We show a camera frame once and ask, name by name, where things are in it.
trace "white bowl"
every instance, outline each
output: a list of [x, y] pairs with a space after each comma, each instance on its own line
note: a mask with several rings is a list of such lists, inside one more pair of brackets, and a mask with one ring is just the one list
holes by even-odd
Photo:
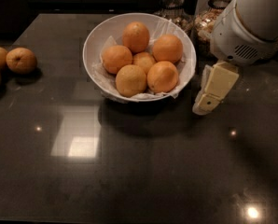
[[[181, 61], [176, 64], [179, 72], [179, 82], [177, 86], [168, 93], [161, 94], [139, 94], [131, 98], [124, 97], [115, 88], [115, 76], [108, 74], [101, 63], [100, 53], [105, 46], [109, 46], [109, 41], [122, 45], [122, 31], [132, 21], [140, 21], [146, 25], [150, 32], [150, 42], [147, 51], [151, 51], [154, 41], [163, 34], [177, 35], [184, 47], [184, 54]], [[88, 35], [83, 47], [83, 63], [92, 81], [101, 89], [104, 97], [111, 100], [128, 102], [151, 102], [167, 97], [176, 98], [190, 82], [195, 73], [196, 52], [187, 34], [171, 21], [164, 18], [145, 14], [127, 13], [117, 15], [103, 21], [96, 26]]]

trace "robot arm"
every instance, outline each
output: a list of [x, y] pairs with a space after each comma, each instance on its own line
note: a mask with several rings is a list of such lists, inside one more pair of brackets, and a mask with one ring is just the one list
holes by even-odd
[[[219, 62], [213, 67], [205, 67], [202, 90], [195, 100], [193, 112], [198, 115], [212, 112], [239, 77], [234, 67], [256, 62], [271, 51], [277, 38], [278, 0], [232, 0], [215, 21], [211, 52]], [[223, 92], [212, 95], [213, 90]]]
[[278, 38], [278, 0], [232, 0], [215, 21], [211, 52], [237, 65], [252, 64]]

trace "glass bottle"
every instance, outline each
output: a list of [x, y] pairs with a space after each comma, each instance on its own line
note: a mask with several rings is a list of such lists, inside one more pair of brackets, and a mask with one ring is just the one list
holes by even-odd
[[171, 20], [190, 35], [193, 18], [185, 12], [184, 2], [185, 0], [161, 0], [161, 10], [155, 14]]
[[195, 46], [199, 54], [206, 58], [214, 58], [210, 51], [211, 33], [216, 18], [222, 13], [231, 0], [209, 0], [208, 8], [197, 14], [193, 24]]

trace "dark granite countertop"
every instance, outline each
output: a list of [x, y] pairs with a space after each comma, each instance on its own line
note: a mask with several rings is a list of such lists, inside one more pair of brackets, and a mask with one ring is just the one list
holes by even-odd
[[204, 117], [198, 73], [176, 99], [120, 104], [82, 61], [111, 16], [40, 14], [11, 46], [38, 69], [0, 88], [0, 220], [278, 224], [278, 57]]

